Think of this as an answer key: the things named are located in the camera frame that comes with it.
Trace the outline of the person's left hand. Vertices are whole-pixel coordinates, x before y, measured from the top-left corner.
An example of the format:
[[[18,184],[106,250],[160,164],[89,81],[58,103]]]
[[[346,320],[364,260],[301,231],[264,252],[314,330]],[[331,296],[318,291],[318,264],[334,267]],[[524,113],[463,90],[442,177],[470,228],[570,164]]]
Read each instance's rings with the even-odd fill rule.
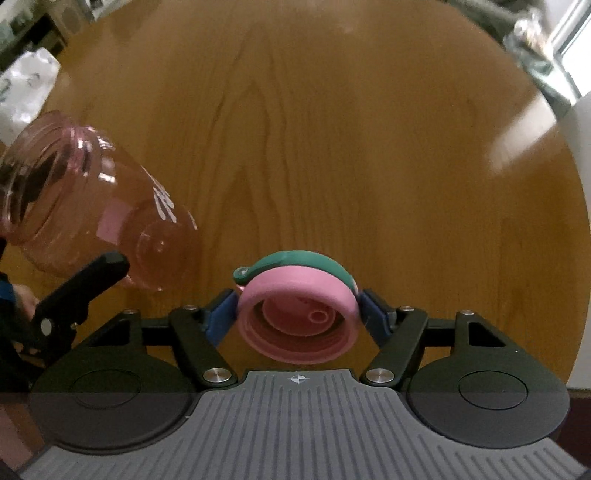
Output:
[[[31,321],[35,315],[40,300],[26,285],[13,284],[12,287],[18,313],[25,321]]]

